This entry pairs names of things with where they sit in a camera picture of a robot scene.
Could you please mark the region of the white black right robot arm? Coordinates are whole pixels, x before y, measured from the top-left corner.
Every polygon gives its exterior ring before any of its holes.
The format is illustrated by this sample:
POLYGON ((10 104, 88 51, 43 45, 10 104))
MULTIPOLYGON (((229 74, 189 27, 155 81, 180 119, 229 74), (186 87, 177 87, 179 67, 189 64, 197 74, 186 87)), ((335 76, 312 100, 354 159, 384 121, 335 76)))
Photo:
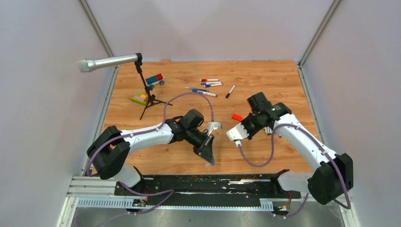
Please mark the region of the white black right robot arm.
POLYGON ((344 195, 345 208, 350 209, 349 190, 353 188, 353 160, 343 153, 339 155, 312 135, 283 103, 272 104, 262 92, 247 99, 251 112, 241 124, 249 140, 261 129, 271 129, 280 134, 307 161, 313 173, 297 173, 282 170, 273 177, 270 191, 275 197, 283 197, 288 191, 304 192, 322 205, 344 195))

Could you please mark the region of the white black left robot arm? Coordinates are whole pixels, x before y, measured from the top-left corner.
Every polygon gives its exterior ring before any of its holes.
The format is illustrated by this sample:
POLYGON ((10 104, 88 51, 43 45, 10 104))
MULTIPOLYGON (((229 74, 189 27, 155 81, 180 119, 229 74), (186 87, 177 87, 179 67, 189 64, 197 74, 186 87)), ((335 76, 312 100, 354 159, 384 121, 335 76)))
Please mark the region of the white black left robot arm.
POLYGON ((166 119, 147 128, 119 130, 116 126, 109 126, 88 148, 90 164, 100 179, 113 178, 125 184, 131 194, 140 195, 144 192, 145 183, 141 180, 139 171, 125 163, 127 156, 134 151, 185 140, 193 146, 195 155, 210 165, 215 164, 212 132, 220 129, 222 124, 211 121, 204 131, 200 131, 198 127, 203 121, 203 115, 196 109, 191 109, 184 116, 166 119))

